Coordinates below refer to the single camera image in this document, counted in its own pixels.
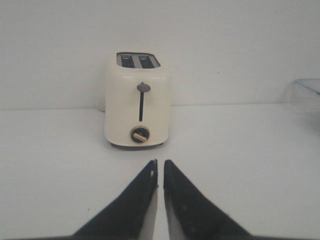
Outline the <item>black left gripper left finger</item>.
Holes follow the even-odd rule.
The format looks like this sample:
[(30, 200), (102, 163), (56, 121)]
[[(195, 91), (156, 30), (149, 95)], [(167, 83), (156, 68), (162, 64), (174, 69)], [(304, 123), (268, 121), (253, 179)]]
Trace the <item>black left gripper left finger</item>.
[(139, 237), (147, 212), (157, 201), (158, 163), (149, 161), (123, 192), (74, 237)]

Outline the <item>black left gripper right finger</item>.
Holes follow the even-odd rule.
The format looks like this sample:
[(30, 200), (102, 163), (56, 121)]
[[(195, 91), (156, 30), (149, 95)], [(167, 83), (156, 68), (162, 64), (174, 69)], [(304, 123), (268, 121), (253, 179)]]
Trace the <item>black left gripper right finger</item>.
[(208, 200), (172, 160), (164, 162), (164, 201), (170, 237), (249, 237)]

